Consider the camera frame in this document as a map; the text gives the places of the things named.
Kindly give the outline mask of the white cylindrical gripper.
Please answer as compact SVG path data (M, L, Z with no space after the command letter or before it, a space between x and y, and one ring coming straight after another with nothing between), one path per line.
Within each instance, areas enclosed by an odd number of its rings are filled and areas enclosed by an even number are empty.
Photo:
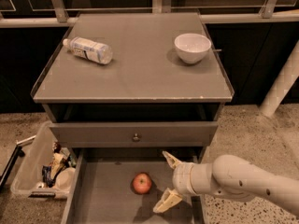
M153 212L156 214L164 213L180 203L183 200L182 195L196 195L191 182L194 163L181 162L181 160L167 151L163 151L163 155L170 168L174 170L172 183L175 189L167 188L164 191L161 199L153 207Z

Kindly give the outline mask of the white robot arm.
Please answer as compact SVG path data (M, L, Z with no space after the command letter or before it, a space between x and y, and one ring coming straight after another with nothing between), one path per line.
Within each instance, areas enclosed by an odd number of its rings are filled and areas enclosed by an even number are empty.
M173 169L171 189L153 207L163 213L180 203L185 196L208 194L236 202L263 198L289 213L299 216L299 181L274 175L234 155L221 155L212 163L184 162L163 153Z

